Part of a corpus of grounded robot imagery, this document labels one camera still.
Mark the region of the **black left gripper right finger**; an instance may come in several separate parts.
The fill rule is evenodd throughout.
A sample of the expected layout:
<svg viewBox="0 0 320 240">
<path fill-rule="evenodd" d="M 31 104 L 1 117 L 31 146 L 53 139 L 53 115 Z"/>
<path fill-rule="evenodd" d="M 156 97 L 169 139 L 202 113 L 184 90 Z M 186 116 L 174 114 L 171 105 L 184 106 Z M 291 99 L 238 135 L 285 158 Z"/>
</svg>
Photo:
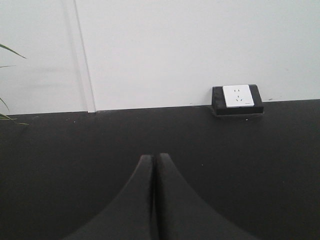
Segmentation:
<svg viewBox="0 0 320 240">
<path fill-rule="evenodd" d="M 256 239 L 200 198 L 167 153 L 156 157 L 155 209 L 162 240 Z"/>
</svg>

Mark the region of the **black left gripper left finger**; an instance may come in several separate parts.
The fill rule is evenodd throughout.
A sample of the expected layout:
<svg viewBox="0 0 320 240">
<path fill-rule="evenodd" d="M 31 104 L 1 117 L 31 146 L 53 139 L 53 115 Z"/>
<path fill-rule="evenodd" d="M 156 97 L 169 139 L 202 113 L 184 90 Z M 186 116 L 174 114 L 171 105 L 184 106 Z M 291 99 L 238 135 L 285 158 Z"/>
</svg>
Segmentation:
<svg viewBox="0 0 320 240">
<path fill-rule="evenodd" d="M 150 240 L 153 212 L 154 158 L 142 155 L 111 203 L 66 240 Z"/>
</svg>

